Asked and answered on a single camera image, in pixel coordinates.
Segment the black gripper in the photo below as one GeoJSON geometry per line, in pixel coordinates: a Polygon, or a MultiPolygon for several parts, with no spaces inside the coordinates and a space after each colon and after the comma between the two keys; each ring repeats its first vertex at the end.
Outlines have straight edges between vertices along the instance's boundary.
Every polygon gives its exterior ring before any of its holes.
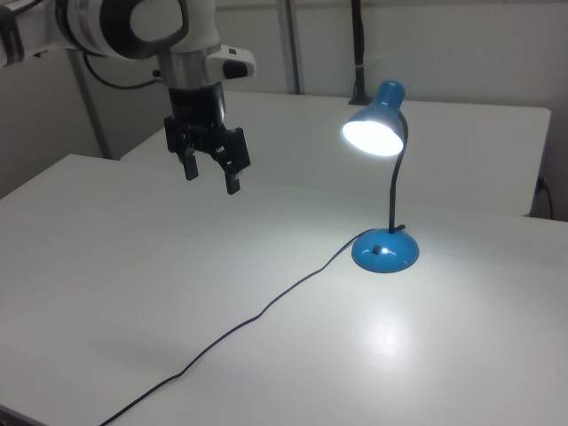
{"type": "Polygon", "coordinates": [[[185,179],[198,177],[197,152],[208,154],[225,173],[233,195],[240,189],[239,173],[250,165],[244,130],[225,127],[225,96],[221,83],[197,89],[169,89],[172,115],[164,119],[167,147],[183,165],[185,179]]]}

